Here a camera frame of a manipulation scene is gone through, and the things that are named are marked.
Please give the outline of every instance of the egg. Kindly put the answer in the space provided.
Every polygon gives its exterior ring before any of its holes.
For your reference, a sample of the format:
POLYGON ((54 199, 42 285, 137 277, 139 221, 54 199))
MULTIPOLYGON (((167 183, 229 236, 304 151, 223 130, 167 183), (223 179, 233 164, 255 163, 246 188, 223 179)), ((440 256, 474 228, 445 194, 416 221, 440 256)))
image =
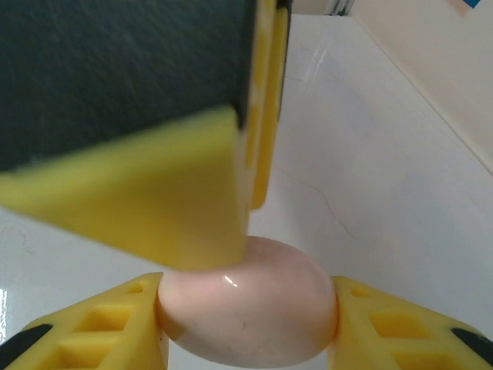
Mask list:
POLYGON ((212 362, 242 368, 296 365, 334 337, 331 279, 314 259, 249 237, 244 259, 215 271, 164 274, 158 316, 171 340, 212 362))

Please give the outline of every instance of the white marble surface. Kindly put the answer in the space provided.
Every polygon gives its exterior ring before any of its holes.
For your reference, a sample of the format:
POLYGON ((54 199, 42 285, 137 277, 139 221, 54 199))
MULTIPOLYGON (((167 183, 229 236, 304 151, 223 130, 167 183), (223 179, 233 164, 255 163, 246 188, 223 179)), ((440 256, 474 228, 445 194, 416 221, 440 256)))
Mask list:
MULTIPOLYGON (((493 337, 493 178, 350 18, 293 17, 269 196, 250 229, 493 337)), ((0 341, 159 269, 1 212, 0 341)), ((226 369, 172 346, 169 369, 187 368, 226 369)))

